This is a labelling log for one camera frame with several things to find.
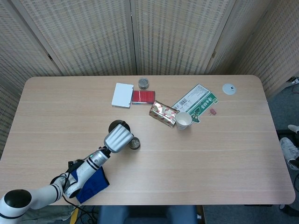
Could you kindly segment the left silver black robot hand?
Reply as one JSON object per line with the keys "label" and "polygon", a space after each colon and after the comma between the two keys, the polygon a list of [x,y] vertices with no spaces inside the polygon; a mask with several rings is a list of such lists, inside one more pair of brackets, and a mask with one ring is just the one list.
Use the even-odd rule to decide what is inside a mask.
{"label": "left silver black robot hand", "polygon": [[120,152],[132,139],[133,134],[122,124],[118,124],[104,139],[104,146],[112,153]]}

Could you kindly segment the black teapot with handle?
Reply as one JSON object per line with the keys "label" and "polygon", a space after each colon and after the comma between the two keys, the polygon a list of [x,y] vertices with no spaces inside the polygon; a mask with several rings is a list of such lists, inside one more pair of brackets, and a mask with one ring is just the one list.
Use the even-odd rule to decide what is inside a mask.
{"label": "black teapot with handle", "polygon": [[122,126],[124,126],[129,132],[130,132],[130,127],[129,125],[123,121],[123,120],[115,120],[113,121],[108,128],[108,132],[110,133],[111,131],[113,131],[114,128],[116,128],[119,124],[121,124]]}

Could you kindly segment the small grey tea cup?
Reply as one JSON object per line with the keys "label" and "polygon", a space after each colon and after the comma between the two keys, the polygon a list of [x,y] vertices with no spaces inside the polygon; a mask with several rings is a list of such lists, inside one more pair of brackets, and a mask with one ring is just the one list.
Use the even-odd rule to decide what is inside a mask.
{"label": "small grey tea cup", "polygon": [[132,150],[137,150],[140,148],[140,140],[137,138],[137,137],[134,137],[130,143],[129,143],[129,147],[132,149]]}

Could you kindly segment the white flat rectangular box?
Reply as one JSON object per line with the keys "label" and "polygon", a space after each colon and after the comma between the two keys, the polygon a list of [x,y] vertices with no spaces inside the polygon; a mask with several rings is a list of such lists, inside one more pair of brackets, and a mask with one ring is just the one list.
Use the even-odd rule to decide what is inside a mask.
{"label": "white flat rectangular box", "polygon": [[130,108],[133,91],[133,84],[116,83],[112,106]]}

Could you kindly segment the blue cloth with black trim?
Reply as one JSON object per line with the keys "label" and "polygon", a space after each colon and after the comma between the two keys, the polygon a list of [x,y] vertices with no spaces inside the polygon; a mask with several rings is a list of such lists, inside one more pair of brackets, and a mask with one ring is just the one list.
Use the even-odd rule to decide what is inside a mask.
{"label": "blue cloth with black trim", "polygon": [[84,203],[100,191],[109,186],[103,167],[100,167],[97,171],[93,170],[92,175],[77,174],[77,169],[71,169],[71,175],[75,179],[75,183],[70,185],[68,190],[70,191],[69,198],[76,197],[80,203]]}

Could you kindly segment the red flat rectangular box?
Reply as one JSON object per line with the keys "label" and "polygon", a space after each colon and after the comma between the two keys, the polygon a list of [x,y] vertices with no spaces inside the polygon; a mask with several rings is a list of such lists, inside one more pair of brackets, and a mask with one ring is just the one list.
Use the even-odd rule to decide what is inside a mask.
{"label": "red flat rectangular box", "polygon": [[132,104],[150,105],[155,102],[155,91],[138,90],[133,91]]}

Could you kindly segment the gold foil packet red print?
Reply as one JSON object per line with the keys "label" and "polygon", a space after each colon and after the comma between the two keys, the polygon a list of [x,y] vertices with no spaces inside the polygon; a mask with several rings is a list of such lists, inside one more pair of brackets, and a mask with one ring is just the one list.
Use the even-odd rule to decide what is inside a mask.
{"label": "gold foil packet red print", "polygon": [[179,110],[169,107],[159,101],[155,101],[149,110],[149,115],[154,119],[173,128],[176,123],[176,117]]}

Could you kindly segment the small round patterned tin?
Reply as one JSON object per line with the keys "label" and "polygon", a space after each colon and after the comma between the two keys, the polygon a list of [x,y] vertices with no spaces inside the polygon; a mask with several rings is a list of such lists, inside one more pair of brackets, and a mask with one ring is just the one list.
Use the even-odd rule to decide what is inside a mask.
{"label": "small round patterned tin", "polygon": [[144,77],[140,78],[138,80],[138,87],[141,90],[148,89],[149,88],[149,80],[147,78],[144,78]]}

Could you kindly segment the white paper cup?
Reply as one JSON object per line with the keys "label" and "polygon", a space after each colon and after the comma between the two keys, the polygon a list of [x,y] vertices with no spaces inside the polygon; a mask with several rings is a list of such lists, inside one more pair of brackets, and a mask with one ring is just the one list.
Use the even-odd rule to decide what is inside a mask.
{"label": "white paper cup", "polygon": [[176,125],[178,130],[185,130],[192,124],[191,115],[186,112],[179,112],[176,116]]}

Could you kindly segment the blue grey seat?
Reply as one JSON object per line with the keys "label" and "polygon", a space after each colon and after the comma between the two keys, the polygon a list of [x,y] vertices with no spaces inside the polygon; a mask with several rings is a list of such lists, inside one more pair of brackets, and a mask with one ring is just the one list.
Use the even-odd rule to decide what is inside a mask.
{"label": "blue grey seat", "polygon": [[102,205],[97,224],[198,224],[195,205]]}

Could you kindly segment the flattened green white carton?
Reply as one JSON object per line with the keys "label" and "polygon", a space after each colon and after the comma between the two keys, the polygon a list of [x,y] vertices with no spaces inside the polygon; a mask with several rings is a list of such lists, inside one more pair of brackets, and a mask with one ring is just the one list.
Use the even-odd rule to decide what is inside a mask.
{"label": "flattened green white carton", "polygon": [[217,104],[217,97],[204,86],[197,84],[188,91],[172,108],[188,113],[193,123],[200,122],[200,116],[212,105]]}

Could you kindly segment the olive fabric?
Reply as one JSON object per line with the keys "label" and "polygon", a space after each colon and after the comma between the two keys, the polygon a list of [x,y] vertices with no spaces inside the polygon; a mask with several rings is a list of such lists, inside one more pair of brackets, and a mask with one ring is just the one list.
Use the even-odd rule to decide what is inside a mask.
{"label": "olive fabric", "polygon": [[75,207],[72,205],[50,205],[44,208],[29,209],[22,217],[20,224],[52,224],[55,221],[65,221],[71,217]]}

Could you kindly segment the woven folding screen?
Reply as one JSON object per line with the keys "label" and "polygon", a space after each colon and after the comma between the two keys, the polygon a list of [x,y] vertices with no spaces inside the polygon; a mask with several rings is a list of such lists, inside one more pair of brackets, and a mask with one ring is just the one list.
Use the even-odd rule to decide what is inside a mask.
{"label": "woven folding screen", "polygon": [[299,76],[299,0],[0,0],[0,158],[33,77]]}

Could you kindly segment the round white table grommet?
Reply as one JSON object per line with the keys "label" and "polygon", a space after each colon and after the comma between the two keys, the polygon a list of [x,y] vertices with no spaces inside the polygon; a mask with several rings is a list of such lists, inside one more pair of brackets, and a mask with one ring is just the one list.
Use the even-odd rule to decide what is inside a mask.
{"label": "round white table grommet", "polygon": [[224,84],[222,91],[227,95],[234,95],[236,93],[236,87],[232,84]]}

